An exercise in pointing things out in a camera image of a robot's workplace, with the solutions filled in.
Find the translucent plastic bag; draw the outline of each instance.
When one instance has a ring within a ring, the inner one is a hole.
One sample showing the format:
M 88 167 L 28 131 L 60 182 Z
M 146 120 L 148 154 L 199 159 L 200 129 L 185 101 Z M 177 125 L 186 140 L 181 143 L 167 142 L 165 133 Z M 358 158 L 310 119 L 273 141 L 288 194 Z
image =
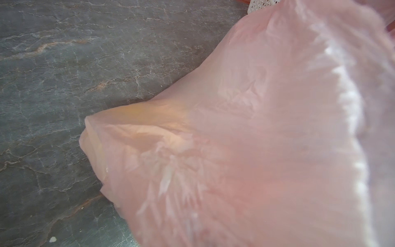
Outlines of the translucent plastic bag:
M 143 247 L 394 246 L 394 58 L 372 9 L 284 0 L 80 145 Z

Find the stone tabletop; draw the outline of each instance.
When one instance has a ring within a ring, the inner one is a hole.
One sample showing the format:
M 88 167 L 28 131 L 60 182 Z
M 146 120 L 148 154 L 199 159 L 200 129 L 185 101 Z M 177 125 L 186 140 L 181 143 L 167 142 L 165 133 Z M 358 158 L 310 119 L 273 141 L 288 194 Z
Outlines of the stone tabletop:
M 84 118 L 169 87 L 247 7 L 0 0 L 0 246 L 137 246 L 79 148 Z

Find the pink plastic bag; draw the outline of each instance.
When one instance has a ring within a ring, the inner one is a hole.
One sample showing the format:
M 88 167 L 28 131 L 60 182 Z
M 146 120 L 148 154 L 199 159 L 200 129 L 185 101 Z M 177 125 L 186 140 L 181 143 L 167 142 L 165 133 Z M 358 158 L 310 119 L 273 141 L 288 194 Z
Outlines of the pink plastic bag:
M 143 247 L 394 246 L 394 58 L 370 8 L 284 0 L 80 145 Z

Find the white plastic basket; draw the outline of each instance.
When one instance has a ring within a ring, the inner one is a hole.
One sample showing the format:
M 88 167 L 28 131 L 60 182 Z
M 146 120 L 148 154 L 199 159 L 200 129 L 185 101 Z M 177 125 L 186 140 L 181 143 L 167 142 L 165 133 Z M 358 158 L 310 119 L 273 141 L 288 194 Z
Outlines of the white plastic basket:
M 258 9 L 267 7 L 267 6 L 272 6 L 278 3 L 281 0 L 251 0 L 250 1 L 250 6 L 248 7 L 247 13 L 254 12 Z

